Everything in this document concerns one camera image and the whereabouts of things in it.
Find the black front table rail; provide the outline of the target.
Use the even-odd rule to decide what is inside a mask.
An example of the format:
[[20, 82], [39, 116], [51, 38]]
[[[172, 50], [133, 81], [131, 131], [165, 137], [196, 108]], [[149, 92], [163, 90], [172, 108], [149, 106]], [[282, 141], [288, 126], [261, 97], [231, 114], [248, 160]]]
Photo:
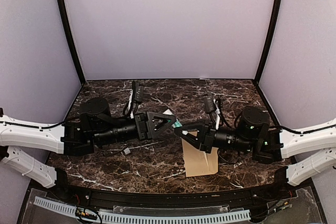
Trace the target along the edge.
[[252, 188], [191, 194], [145, 194], [125, 193], [102, 189], [69, 186], [69, 190], [79, 197], [72, 202], [93, 208], [148, 207], [148, 208], [189, 208], [230, 206], [263, 206], [267, 202], [289, 199], [297, 196], [295, 189], [285, 184], [268, 184]]

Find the brown paper envelope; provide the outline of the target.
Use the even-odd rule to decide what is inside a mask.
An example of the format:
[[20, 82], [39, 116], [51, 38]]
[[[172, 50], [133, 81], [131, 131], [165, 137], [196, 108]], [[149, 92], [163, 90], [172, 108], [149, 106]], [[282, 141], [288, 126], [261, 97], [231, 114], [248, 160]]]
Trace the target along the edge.
[[181, 139], [186, 177], [206, 176], [218, 173], [218, 148], [210, 154], [197, 150], [186, 140]]

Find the black frame post left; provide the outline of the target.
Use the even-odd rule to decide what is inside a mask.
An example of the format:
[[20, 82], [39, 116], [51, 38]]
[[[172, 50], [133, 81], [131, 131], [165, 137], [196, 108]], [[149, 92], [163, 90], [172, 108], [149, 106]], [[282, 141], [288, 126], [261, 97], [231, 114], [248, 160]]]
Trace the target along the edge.
[[73, 65], [76, 70], [76, 74], [77, 74], [80, 84], [84, 85], [86, 83], [86, 79], [85, 79], [83, 69], [80, 64], [79, 56], [78, 56], [76, 46], [75, 46], [75, 41], [72, 36], [72, 31], [71, 31], [70, 22], [69, 22], [67, 10], [66, 10], [65, 0], [57, 0], [57, 4], [58, 4], [59, 14], [60, 14], [63, 30], [65, 33], [67, 45], [70, 51]]

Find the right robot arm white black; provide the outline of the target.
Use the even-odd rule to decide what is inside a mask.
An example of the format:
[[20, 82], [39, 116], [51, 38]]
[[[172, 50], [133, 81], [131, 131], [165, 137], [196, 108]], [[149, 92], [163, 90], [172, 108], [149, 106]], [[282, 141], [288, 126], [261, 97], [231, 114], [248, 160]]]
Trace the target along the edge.
[[252, 159], [262, 164], [314, 151], [308, 158], [276, 171], [276, 182], [268, 187], [268, 195], [273, 200], [287, 193], [288, 184], [298, 186], [335, 165], [335, 120], [292, 130], [281, 125], [270, 126], [266, 112], [247, 106], [234, 129], [215, 128], [204, 121], [177, 127], [174, 133], [199, 151], [209, 154], [217, 148], [252, 153]]

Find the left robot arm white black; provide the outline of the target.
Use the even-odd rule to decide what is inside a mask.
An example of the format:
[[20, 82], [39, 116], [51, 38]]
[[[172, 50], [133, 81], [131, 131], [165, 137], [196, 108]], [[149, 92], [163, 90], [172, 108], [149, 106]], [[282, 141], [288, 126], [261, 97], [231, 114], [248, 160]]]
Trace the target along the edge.
[[131, 113], [113, 118], [104, 98], [93, 98], [80, 105], [79, 116], [56, 124], [20, 121], [1, 114], [1, 163], [53, 188], [63, 201], [74, 197], [67, 174], [43, 164], [25, 153], [29, 147], [67, 156], [92, 154], [95, 147], [129, 140], [152, 140], [176, 122], [172, 114]]

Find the small grey glue cap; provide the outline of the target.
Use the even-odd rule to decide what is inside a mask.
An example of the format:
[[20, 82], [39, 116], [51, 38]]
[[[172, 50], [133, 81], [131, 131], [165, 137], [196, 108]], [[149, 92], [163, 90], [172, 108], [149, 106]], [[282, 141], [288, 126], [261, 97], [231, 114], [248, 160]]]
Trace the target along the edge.
[[126, 149], [125, 149], [123, 152], [125, 153], [125, 155], [128, 155], [128, 154], [130, 154], [130, 153], [131, 153], [131, 151], [130, 151], [130, 149], [129, 149], [129, 148], [126, 148]]

